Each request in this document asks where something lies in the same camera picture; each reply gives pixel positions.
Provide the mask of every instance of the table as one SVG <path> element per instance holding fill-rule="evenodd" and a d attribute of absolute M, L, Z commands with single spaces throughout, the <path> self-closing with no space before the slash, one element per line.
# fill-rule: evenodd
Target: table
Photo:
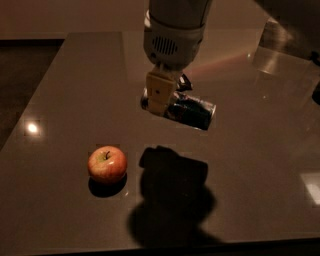
<path fill-rule="evenodd" d="M 217 106 L 208 131 L 140 108 L 152 68 L 140 31 L 69 34 L 0 153 L 0 252 L 319 237 L 314 71 L 303 62 L 299 78 L 259 72 L 257 33 L 208 31 L 186 69 L 191 94 Z M 238 42 L 227 40 L 234 34 Z M 111 196 L 95 193 L 87 172 L 102 145 L 128 158 Z"/>

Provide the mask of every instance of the floor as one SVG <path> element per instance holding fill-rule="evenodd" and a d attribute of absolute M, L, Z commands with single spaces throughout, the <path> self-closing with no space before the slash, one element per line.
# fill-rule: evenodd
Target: floor
<path fill-rule="evenodd" d="M 0 151 L 62 43 L 0 41 Z"/>

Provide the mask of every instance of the red apple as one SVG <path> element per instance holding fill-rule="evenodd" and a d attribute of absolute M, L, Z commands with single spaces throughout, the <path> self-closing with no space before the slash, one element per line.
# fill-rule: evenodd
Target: red apple
<path fill-rule="evenodd" d="M 88 159 L 89 175 L 99 183 L 115 184 L 125 176 L 126 170 L 127 158 L 117 147 L 98 148 Z"/>

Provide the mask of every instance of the apple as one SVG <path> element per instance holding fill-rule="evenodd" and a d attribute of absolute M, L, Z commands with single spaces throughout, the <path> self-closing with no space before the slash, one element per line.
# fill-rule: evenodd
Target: apple
<path fill-rule="evenodd" d="M 115 184 L 125 176 L 126 170 L 127 158 L 114 146 L 98 148 L 88 159 L 89 176 L 98 183 Z"/>

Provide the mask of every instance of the glossy table surface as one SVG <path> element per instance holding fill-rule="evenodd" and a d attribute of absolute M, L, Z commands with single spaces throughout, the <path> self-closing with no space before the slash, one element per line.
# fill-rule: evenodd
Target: glossy table surface
<path fill-rule="evenodd" d="M 302 59 L 295 76 L 258 71 L 260 35 L 206 32 L 185 70 L 191 94 L 217 106 L 200 131 L 140 108 L 152 68 L 140 31 L 70 34 L 0 152 L 0 252 L 319 237 L 318 73 Z M 109 196 L 87 172 L 102 145 L 128 158 Z"/>

